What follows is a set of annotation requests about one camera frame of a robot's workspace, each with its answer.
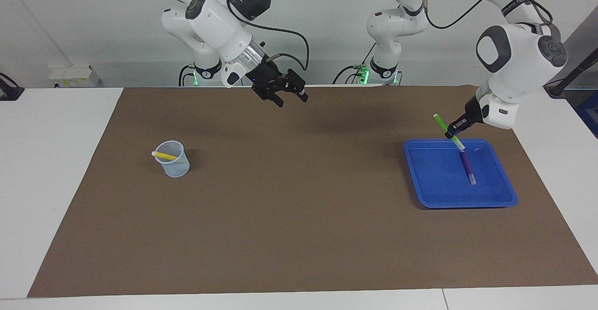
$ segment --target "purple marker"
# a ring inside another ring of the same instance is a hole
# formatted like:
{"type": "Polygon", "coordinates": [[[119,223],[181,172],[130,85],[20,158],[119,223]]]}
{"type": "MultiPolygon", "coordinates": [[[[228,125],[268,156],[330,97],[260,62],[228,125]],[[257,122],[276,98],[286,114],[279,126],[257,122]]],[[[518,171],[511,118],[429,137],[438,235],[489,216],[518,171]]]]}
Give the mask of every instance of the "purple marker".
{"type": "Polygon", "coordinates": [[[471,185],[476,185],[476,178],[474,177],[474,172],[471,170],[470,160],[467,158],[465,150],[461,150],[459,152],[459,155],[461,155],[461,161],[463,161],[463,166],[465,167],[465,172],[467,172],[467,176],[469,176],[470,178],[471,185]]]}

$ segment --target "plastic cup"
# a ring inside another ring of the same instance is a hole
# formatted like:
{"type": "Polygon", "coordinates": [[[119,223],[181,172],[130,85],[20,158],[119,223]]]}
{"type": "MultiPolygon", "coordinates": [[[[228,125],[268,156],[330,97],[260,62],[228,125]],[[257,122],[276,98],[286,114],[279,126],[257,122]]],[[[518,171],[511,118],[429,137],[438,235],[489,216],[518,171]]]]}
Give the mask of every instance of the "plastic cup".
{"type": "Polygon", "coordinates": [[[185,148],[179,141],[166,141],[158,148],[156,148],[157,152],[165,153],[169,155],[175,156],[177,159],[173,161],[169,161],[167,159],[162,159],[159,157],[155,157],[156,161],[162,165],[164,168],[164,172],[166,172],[167,176],[172,178],[178,178],[186,174],[189,170],[189,160],[186,158],[185,155],[185,148]]]}

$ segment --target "brown mat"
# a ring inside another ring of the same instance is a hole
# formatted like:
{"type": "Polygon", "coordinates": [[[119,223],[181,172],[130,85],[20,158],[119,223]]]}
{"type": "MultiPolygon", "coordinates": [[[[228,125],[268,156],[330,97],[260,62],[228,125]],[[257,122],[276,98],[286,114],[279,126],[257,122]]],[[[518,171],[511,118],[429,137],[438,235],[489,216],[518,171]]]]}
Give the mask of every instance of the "brown mat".
{"type": "Polygon", "coordinates": [[[493,145],[517,206],[417,202],[402,144],[441,138],[432,114],[473,87],[308,93],[125,89],[28,296],[598,283],[512,131],[462,136],[493,145]],[[150,156],[169,139],[182,178],[150,156]]]}

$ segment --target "blue tray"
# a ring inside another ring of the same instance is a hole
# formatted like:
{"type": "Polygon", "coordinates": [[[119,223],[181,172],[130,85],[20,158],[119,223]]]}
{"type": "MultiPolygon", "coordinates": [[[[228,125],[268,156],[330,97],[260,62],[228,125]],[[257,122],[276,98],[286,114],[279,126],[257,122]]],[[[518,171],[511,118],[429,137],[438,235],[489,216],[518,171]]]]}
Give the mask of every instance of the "blue tray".
{"type": "Polygon", "coordinates": [[[517,195],[492,146],[485,140],[461,140],[477,185],[471,185],[451,140],[408,140],[403,145],[417,193],[428,208],[506,207],[517,195]]]}

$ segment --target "white table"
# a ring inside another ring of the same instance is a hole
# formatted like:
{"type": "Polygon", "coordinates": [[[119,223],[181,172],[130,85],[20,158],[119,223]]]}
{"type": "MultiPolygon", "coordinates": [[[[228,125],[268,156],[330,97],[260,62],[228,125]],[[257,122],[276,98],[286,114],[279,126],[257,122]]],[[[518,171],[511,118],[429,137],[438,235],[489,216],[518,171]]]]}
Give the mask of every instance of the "white table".
{"type": "MultiPolygon", "coordinates": [[[[0,102],[0,309],[598,309],[598,285],[24,299],[121,92],[28,89],[0,102]]],[[[543,91],[514,130],[596,270],[598,140],[543,91]]]]}

